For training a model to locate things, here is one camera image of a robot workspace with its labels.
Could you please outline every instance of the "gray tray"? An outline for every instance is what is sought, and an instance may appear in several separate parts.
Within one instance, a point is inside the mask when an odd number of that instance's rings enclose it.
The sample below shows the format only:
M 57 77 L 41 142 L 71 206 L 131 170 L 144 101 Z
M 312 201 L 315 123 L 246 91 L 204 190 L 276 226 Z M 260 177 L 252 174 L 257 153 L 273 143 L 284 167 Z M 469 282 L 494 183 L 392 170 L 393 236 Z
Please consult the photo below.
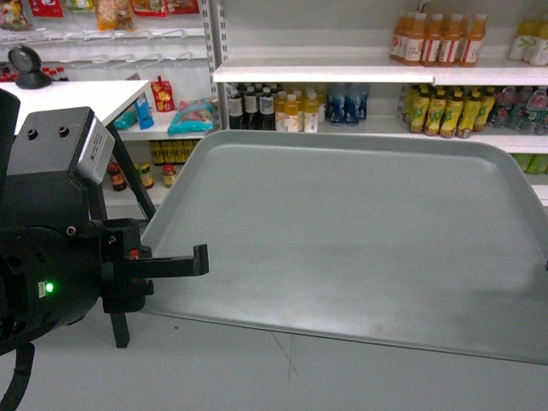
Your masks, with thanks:
M 514 160 L 462 141 L 220 132 L 143 236 L 209 245 L 146 312 L 548 362 L 548 221 Z

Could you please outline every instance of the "bottle label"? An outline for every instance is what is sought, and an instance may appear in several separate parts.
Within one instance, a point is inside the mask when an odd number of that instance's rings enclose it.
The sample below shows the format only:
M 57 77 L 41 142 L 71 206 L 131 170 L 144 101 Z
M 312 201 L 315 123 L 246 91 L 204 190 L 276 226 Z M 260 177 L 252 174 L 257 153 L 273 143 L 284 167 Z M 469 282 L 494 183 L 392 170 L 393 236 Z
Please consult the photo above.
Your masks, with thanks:
M 420 57 L 420 60 L 423 62 L 435 62 L 438 58 L 438 51 L 439 51 L 439 44 L 441 42 L 439 40 L 427 40 L 425 41 L 425 45 L 422 49 L 422 56 Z
M 255 96 L 246 96 L 246 112 L 247 113 L 256 113 L 257 110 L 257 99 Z
M 525 52 L 531 42 L 531 36 L 514 36 L 514 41 L 510 47 L 508 58 L 510 60 L 522 60 Z
M 285 113 L 276 113 L 276 131 L 285 131 Z
M 306 113 L 305 114 L 305 133 L 317 133 L 318 132 L 318 113 Z
M 408 41 L 409 41 L 409 37 L 402 36 L 402 45 L 400 46 L 400 50 L 399 50 L 399 53 L 398 53 L 398 56 L 400 58 L 405 58 L 405 54 L 408 51 Z
M 285 115 L 285 131 L 291 133 L 299 132 L 299 116 L 288 116 Z
M 459 43 L 459 40 L 442 40 L 438 61 L 441 63 L 454 62 L 456 49 L 459 46 Z
M 394 38 L 392 39 L 392 48 L 390 49 L 390 55 L 399 56 L 400 47 L 402 47 L 402 36 L 400 36 L 399 34 L 394 34 Z
M 539 39 L 537 41 L 529 62 L 535 66 L 544 66 L 548 64 L 548 39 Z
M 243 110 L 241 109 L 241 100 L 239 98 L 229 98 L 229 116 L 243 116 Z
M 482 43 L 483 40 L 468 40 L 462 53 L 462 61 L 464 63 L 476 63 L 480 55 Z
M 420 54 L 422 53 L 422 46 L 424 39 L 409 39 L 408 48 L 405 53 L 405 59 L 408 62 L 418 62 L 420 60 Z
M 274 114 L 274 98 L 261 97 L 260 98 L 260 113 L 261 114 Z

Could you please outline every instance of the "orange juice bottle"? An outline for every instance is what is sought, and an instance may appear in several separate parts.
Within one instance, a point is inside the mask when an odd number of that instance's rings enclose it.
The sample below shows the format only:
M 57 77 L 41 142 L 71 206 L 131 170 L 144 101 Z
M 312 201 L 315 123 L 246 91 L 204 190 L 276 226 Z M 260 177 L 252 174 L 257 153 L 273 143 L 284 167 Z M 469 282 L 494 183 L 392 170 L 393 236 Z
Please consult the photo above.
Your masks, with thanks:
M 390 49 L 390 59 L 397 60 L 400 55 L 400 47 L 402 47 L 402 29 L 405 13 L 400 13 L 400 18 L 394 29 L 394 38 L 392 39 L 392 48 Z
M 413 25 L 414 12 L 410 11 L 403 19 L 402 24 L 402 46 L 397 57 L 398 62 L 402 62 L 405 59 L 405 53 L 408 51 L 409 31 Z
M 277 92 L 274 112 L 276 113 L 276 131 L 285 131 L 285 102 L 288 99 L 286 92 Z
M 299 103 L 297 103 L 297 96 L 294 94 L 288 95 L 283 111 L 285 112 L 285 131 L 299 132 Z
M 420 54 L 425 43 L 425 23 L 426 14 L 415 13 L 413 25 L 409 30 L 408 48 L 403 59 L 403 63 L 408 66 L 418 66 L 420 64 Z
M 445 30 L 445 33 L 443 34 L 444 37 L 440 45 L 438 56 L 439 66 L 450 67 L 455 61 L 456 49 L 459 46 L 459 40 L 461 38 L 461 21 L 462 15 L 451 16 L 451 20 L 447 26 L 447 30 Z
M 459 64 L 463 67 L 474 67 L 478 62 L 480 55 L 481 44 L 485 37 L 485 24 L 487 23 L 487 15 L 476 15 L 472 30 L 468 33 L 462 58 Z
M 425 34 L 425 43 L 422 47 L 420 63 L 423 66 L 433 66 L 438 58 L 439 44 L 442 39 L 442 20 L 444 15 L 432 15 L 430 27 Z

